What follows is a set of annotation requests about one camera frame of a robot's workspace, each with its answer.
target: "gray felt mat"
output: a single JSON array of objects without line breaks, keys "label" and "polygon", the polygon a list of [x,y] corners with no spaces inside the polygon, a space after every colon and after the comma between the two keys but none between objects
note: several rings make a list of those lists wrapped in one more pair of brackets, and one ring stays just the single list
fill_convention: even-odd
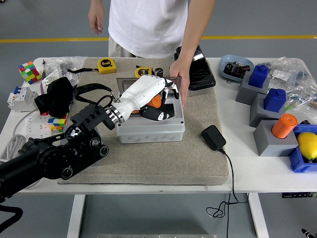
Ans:
[{"label": "gray felt mat", "polygon": [[[87,58],[84,66],[96,68],[99,58]],[[118,93],[116,78],[135,77],[136,65],[160,67],[169,76],[173,59],[114,58],[117,73],[81,73],[79,86],[102,83]],[[86,93],[85,98],[97,101],[103,90]],[[75,101],[71,115],[87,104]],[[103,124],[98,131],[109,154],[69,180],[59,183],[127,183],[174,185],[222,185],[228,179],[226,157],[212,151],[201,137],[201,132],[214,124],[220,129],[217,103],[213,88],[190,91],[184,110],[185,132],[180,142],[121,144],[116,129],[108,130]]]}]

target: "blue bowl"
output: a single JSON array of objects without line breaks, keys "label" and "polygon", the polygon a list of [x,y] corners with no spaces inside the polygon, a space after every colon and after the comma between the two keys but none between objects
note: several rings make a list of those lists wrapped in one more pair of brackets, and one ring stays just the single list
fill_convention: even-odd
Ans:
[{"label": "blue bowl", "polygon": [[219,66],[219,70],[220,70],[220,74],[225,77],[225,78],[228,78],[228,79],[231,79],[231,80],[234,80],[234,81],[237,81],[237,82],[242,82],[242,78],[237,78],[237,77],[234,77],[234,76],[231,76],[231,75],[228,75],[226,73],[223,72],[225,66],[227,65],[228,62],[238,62],[238,63],[241,63],[243,65],[248,65],[250,66],[250,72],[252,73],[253,69],[254,69],[254,64],[246,59],[246,58],[243,58],[243,57],[240,57],[240,56],[234,56],[234,55],[226,55],[226,56],[223,56],[220,60],[220,66]]}]

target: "beige pants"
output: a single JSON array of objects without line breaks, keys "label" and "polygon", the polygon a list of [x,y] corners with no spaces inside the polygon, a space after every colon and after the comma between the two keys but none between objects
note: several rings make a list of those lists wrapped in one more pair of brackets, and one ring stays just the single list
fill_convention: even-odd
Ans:
[{"label": "beige pants", "polygon": [[128,52],[122,46],[120,46],[114,39],[109,36],[108,43],[108,57],[110,58],[130,58],[136,57],[134,54]]}]

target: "white t-shirt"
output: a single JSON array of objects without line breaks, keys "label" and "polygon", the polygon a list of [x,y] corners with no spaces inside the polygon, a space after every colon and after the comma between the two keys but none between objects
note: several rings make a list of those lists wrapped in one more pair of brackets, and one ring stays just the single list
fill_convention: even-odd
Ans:
[{"label": "white t-shirt", "polygon": [[187,0],[111,0],[109,34],[143,58],[173,57],[182,45]]}]

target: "white table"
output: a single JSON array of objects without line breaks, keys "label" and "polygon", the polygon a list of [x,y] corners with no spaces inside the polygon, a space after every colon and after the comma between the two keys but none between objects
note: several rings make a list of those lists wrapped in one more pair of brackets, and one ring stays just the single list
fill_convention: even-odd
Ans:
[{"label": "white table", "polygon": [[[41,69],[43,58],[34,61]],[[272,59],[249,58],[254,65]],[[225,151],[229,155],[234,169],[235,192],[250,193],[250,207],[253,214],[258,237],[268,237],[260,200],[257,193],[262,192],[313,192],[317,190],[317,173],[294,173],[290,168],[288,157],[259,157],[253,138],[255,128],[249,126],[250,106],[235,101],[238,83],[226,83],[219,73],[220,58],[208,58],[211,70],[216,79],[215,93],[220,116],[222,135],[227,144]],[[34,83],[31,89],[39,89],[40,82]],[[294,114],[298,121],[308,119],[317,123],[315,118]],[[0,150],[9,141],[13,128],[22,113],[11,112],[0,134]],[[84,194],[140,194],[140,193],[226,193],[232,191],[231,169],[227,182],[219,186],[167,186],[167,185],[119,185],[119,184],[68,184],[59,185],[56,180],[42,179],[38,184],[21,192],[31,194],[81,194],[76,195],[70,223],[69,237],[78,237]]]}]

